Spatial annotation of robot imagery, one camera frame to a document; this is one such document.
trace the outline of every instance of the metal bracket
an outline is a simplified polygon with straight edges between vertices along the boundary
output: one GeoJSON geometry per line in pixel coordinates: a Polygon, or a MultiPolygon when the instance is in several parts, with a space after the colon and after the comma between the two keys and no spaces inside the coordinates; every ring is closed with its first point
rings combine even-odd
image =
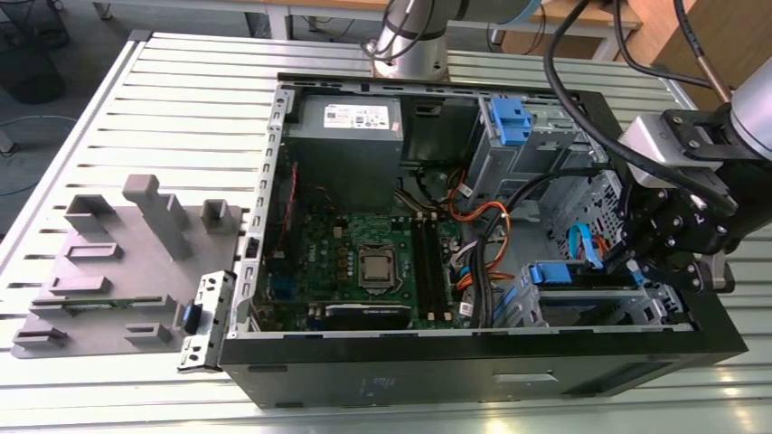
{"type": "Polygon", "coordinates": [[[229,308],[235,292],[235,274],[219,271],[206,274],[198,286],[197,298],[185,312],[186,330],[197,330],[183,343],[179,373],[219,373],[222,341],[226,337],[229,308]]]}

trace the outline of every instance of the black cable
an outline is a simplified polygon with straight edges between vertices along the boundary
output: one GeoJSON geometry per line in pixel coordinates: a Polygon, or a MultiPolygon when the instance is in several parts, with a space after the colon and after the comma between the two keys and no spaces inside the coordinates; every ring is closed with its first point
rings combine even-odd
{"type": "MultiPolygon", "coordinates": [[[[389,13],[391,12],[391,8],[394,5],[395,0],[389,0],[389,4],[386,5],[385,9],[385,17],[382,18],[382,30],[387,28],[389,13]]],[[[406,14],[406,16],[402,17],[402,22],[399,23],[398,31],[395,32],[395,34],[391,35],[391,40],[389,41],[389,44],[382,49],[375,47],[374,54],[385,54],[386,52],[389,52],[389,50],[391,50],[391,47],[395,45],[395,41],[398,40],[399,32],[402,32],[402,29],[405,28],[406,23],[409,22],[409,17],[410,17],[409,14],[406,14]]]]}
{"type": "Polygon", "coordinates": [[[694,84],[695,86],[713,89],[714,87],[711,86],[711,83],[709,83],[709,80],[706,79],[691,77],[690,75],[677,74],[674,72],[659,71],[654,68],[643,66],[641,63],[637,62],[637,60],[633,58],[633,55],[630,54],[630,51],[627,50],[627,41],[626,36],[623,35],[622,10],[623,10],[622,0],[614,0],[614,33],[617,34],[617,43],[619,45],[619,52],[623,55],[623,59],[626,60],[627,65],[638,72],[643,72],[645,74],[653,75],[654,77],[681,81],[683,83],[694,84]]]}
{"type": "MultiPolygon", "coordinates": [[[[559,170],[558,172],[551,172],[543,175],[537,176],[535,178],[533,178],[526,184],[522,185],[522,187],[518,189],[518,191],[514,193],[513,196],[510,196],[510,199],[506,203],[506,207],[507,207],[507,211],[513,212],[513,210],[515,208],[518,208],[518,206],[521,206],[521,203],[523,202],[525,199],[529,198],[529,196],[549,182],[551,182],[553,180],[558,179],[558,178],[563,178],[563,177],[569,177],[569,176],[595,176],[601,173],[601,169],[597,167],[573,167],[573,168],[566,168],[559,170]]],[[[486,245],[487,245],[487,239],[491,238],[491,235],[494,234],[494,231],[497,230],[497,226],[501,224],[501,219],[502,219],[502,215],[498,213],[494,218],[491,219],[491,221],[487,223],[486,229],[483,230],[483,234],[478,237],[478,244],[475,246],[475,251],[474,251],[474,255],[471,255],[473,257],[475,257],[475,261],[471,261],[471,263],[474,263],[475,265],[479,264],[481,262],[483,263],[483,267],[470,267],[470,270],[473,272],[473,282],[475,285],[475,297],[478,297],[475,300],[478,299],[485,299],[489,300],[490,306],[493,306],[494,302],[493,302],[493,292],[491,292],[491,280],[489,278],[487,275],[487,270],[486,270],[486,245]],[[481,288],[481,292],[486,293],[486,296],[478,296],[477,295],[477,291],[481,288]]],[[[489,323],[493,325],[493,321],[494,318],[483,318],[483,324],[489,323]]]]}
{"type": "Polygon", "coordinates": [[[695,57],[701,59],[705,56],[705,50],[701,45],[701,40],[698,40],[698,35],[691,29],[690,18],[687,18],[687,10],[685,9],[685,0],[674,0],[674,7],[677,8],[678,26],[687,37],[687,42],[690,43],[691,50],[695,52],[695,57]]]}
{"type": "MultiPolygon", "coordinates": [[[[301,16],[301,19],[303,19],[303,21],[306,21],[306,22],[309,23],[309,25],[311,26],[311,28],[314,28],[314,30],[317,30],[318,32],[325,32],[325,33],[327,33],[327,30],[323,29],[323,28],[321,28],[321,27],[318,27],[317,25],[314,25],[306,16],[301,16]]],[[[349,21],[349,27],[346,28],[346,30],[343,31],[343,33],[339,34],[338,36],[330,37],[330,38],[329,38],[329,41],[330,41],[330,42],[335,42],[335,41],[338,41],[341,38],[343,38],[343,37],[349,34],[349,31],[351,30],[351,26],[354,25],[354,23],[355,23],[357,21],[358,21],[358,20],[350,20],[350,21],[349,21]]]]}
{"type": "Polygon", "coordinates": [[[545,33],[547,32],[547,10],[545,9],[545,5],[539,5],[539,8],[542,9],[542,20],[539,22],[539,30],[534,35],[531,47],[523,53],[525,56],[531,54],[534,50],[542,45],[542,41],[545,41],[545,33]]]}
{"type": "Polygon", "coordinates": [[[442,203],[439,202],[438,199],[435,199],[435,197],[433,197],[430,189],[425,184],[425,176],[426,176],[425,169],[419,168],[419,170],[417,170],[415,172],[415,183],[419,185],[419,191],[422,192],[422,195],[425,196],[426,200],[433,204],[433,206],[442,209],[442,203]]]}
{"type": "MultiPolygon", "coordinates": [[[[362,49],[365,50],[365,55],[367,57],[371,58],[371,60],[374,61],[394,61],[395,59],[399,59],[402,56],[406,55],[406,53],[413,50],[413,47],[415,47],[417,43],[419,43],[419,41],[422,41],[422,39],[425,38],[426,35],[426,31],[430,28],[430,23],[433,22],[433,15],[435,14],[435,0],[430,0],[430,12],[426,15],[426,21],[425,21],[425,27],[422,28],[422,31],[419,32],[419,34],[417,35],[415,39],[411,41],[411,43],[409,43],[409,46],[402,50],[402,52],[399,52],[398,54],[391,54],[387,57],[378,57],[375,55],[375,53],[370,52],[370,50],[367,49],[367,45],[363,43],[362,44],[362,49]]],[[[406,15],[406,18],[403,20],[405,22],[409,21],[409,16],[406,15]]]]}
{"type": "Polygon", "coordinates": [[[595,126],[593,121],[590,120],[589,116],[586,115],[585,111],[577,105],[566,86],[558,76],[558,71],[555,69],[555,51],[558,48],[558,44],[563,36],[566,35],[566,31],[575,23],[577,18],[589,7],[590,0],[582,0],[577,5],[575,9],[571,11],[571,14],[566,17],[566,21],[563,21],[562,25],[558,27],[555,34],[553,36],[553,41],[550,44],[550,48],[547,50],[547,54],[545,55],[545,73],[547,75],[547,81],[551,84],[553,92],[561,101],[563,108],[569,112],[569,115],[575,120],[578,125],[586,131],[586,133],[595,139],[597,142],[617,156],[619,156],[623,160],[631,163],[635,167],[641,170],[647,172],[649,174],[654,175],[663,181],[671,183],[675,187],[683,189],[690,194],[694,194],[703,198],[706,203],[709,203],[714,208],[719,215],[730,216],[738,210],[738,205],[721,193],[714,191],[710,187],[706,187],[703,184],[697,182],[694,179],[687,177],[682,174],[677,169],[661,165],[655,161],[653,161],[649,157],[639,154],[634,151],[630,147],[619,143],[618,140],[606,136],[603,131],[595,126]]]}
{"type": "Polygon", "coordinates": [[[357,23],[357,21],[358,20],[351,20],[351,22],[349,23],[347,30],[345,30],[343,33],[339,34],[338,36],[330,38],[330,42],[338,41],[341,38],[343,38],[349,34],[349,31],[351,30],[351,26],[357,23]]]}

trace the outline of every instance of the motherboard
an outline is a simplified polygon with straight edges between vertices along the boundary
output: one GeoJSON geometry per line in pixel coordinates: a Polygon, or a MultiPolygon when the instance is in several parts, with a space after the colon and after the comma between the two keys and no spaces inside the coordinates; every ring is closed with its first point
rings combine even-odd
{"type": "Polygon", "coordinates": [[[274,259],[270,323],[285,331],[461,327],[445,265],[459,229],[437,216],[307,216],[295,257],[274,259]]]}

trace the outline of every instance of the side panel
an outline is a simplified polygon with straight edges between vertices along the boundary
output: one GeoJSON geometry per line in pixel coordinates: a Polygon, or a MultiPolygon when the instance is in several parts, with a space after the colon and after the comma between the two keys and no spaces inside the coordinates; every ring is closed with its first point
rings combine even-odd
{"type": "Polygon", "coordinates": [[[539,357],[393,363],[234,365],[226,372],[262,408],[525,401],[606,396],[697,357],[539,357]]]}

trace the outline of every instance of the ram slot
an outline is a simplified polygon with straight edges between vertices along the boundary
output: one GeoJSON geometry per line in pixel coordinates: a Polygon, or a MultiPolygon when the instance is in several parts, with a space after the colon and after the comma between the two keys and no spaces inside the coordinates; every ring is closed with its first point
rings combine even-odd
{"type": "Polygon", "coordinates": [[[415,272],[417,293],[419,296],[419,317],[429,318],[433,312],[433,290],[430,268],[426,254],[426,220],[413,219],[413,270],[415,272]]]}
{"type": "Polygon", "coordinates": [[[430,288],[433,288],[433,312],[435,313],[435,320],[442,321],[447,319],[449,294],[446,292],[446,278],[443,276],[443,248],[437,230],[437,221],[426,223],[425,236],[430,288]]]}

